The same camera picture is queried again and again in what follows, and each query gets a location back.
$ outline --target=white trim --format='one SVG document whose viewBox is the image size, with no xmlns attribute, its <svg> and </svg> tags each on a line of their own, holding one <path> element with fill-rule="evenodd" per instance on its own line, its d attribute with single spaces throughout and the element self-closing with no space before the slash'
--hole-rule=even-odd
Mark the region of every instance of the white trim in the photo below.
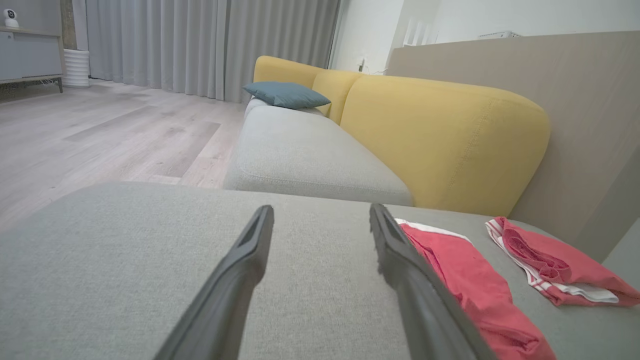
<svg viewBox="0 0 640 360">
<path fill-rule="evenodd" d="M 406 225 L 409 225 L 410 227 L 412 227 L 414 229 L 418 229 L 420 231 L 426 231 L 427 233 L 436 233 L 436 234 L 442 234 L 442 235 L 455 236 L 457 238 L 461 238 L 461 239 L 467 240 L 467 241 L 469 241 L 469 243 L 473 244 L 471 242 L 471 240 L 469 240 L 469 238 L 467 238 L 466 236 L 454 233 L 454 232 L 449 231 L 449 230 L 441 229 L 439 227 L 433 227 L 433 226 L 429 226 L 429 225 L 419 224 L 417 222 L 408 222 L 408 221 L 403 220 L 401 218 L 396 218 L 394 220 L 398 224 L 406 224 Z"/>
</svg>

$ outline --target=curtain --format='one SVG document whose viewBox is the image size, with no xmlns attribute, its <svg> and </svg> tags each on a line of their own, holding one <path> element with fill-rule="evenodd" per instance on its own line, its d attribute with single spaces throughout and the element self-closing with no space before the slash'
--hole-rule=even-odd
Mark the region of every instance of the curtain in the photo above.
<svg viewBox="0 0 640 360">
<path fill-rule="evenodd" d="M 246 102 L 260 55 L 327 68 L 339 0 L 232 0 L 225 99 Z"/>
<path fill-rule="evenodd" d="M 224 99 L 227 0 L 86 0 L 91 77 Z"/>
<path fill-rule="evenodd" d="M 326 67 L 339 0 L 86 0 L 93 78 L 246 101 L 260 55 Z"/>
</svg>

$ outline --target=sofa seat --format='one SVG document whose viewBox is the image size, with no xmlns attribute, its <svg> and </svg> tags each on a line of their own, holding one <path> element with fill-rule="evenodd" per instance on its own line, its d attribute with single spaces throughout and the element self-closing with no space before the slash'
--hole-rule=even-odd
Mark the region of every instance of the sofa seat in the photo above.
<svg viewBox="0 0 640 360">
<path fill-rule="evenodd" d="M 336 123 L 276 106 L 247 112 L 223 188 L 413 204 L 402 180 Z"/>
<path fill-rule="evenodd" d="M 0 234 L 0 359 L 152 359 L 264 204 L 275 215 L 269 261 L 238 359 L 409 359 L 370 204 L 143 183 L 79 190 Z M 388 209 L 469 238 L 558 359 L 640 354 L 640 306 L 553 306 L 491 241 L 490 217 Z"/>
</svg>

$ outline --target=beige wall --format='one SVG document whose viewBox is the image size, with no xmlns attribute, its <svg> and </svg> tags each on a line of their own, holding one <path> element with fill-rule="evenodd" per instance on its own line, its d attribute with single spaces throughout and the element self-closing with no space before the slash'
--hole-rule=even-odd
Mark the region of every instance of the beige wall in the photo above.
<svg viewBox="0 0 640 360">
<path fill-rule="evenodd" d="M 629 285 L 640 289 L 640 218 L 602 263 Z"/>
<path fill-rule="evenodd" d="M 387 74 L 502 88 L 544 108 L 547 153 L 511 218 L 602 261 L 621 235 L 594 238 L 585 229 L 610 226 L 603 219 L 622 211 L 606 201 L 620 197 L 611 186 L 640 145 L 638 64 L 640 31 L 629 31 L 405 47 L 394 50 Z M 637 217 L 615 226 L 624 234 Z"/>
<path fill-rule="evenodd" d="M 636 147 L 631 158 L 587 219 L 577 241 L 584 252 L 597 254 L 598 260 L 603 260 L 617 243 L 616 240 L 623 238 L 639 217 L 640 146 Z"/>
</svg>

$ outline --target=white vase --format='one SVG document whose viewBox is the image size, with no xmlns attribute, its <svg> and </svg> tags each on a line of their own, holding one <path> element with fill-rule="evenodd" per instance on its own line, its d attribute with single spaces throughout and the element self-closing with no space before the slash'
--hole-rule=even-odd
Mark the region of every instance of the white vase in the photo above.
<svg viewBox="0 0 640 360">
<path fill-rule="evenodd" d="M 68 88 L 89 87 L 89 52 L 65 49 L 67 73 L 62 77 L 62 86 Z"/>
</svg>

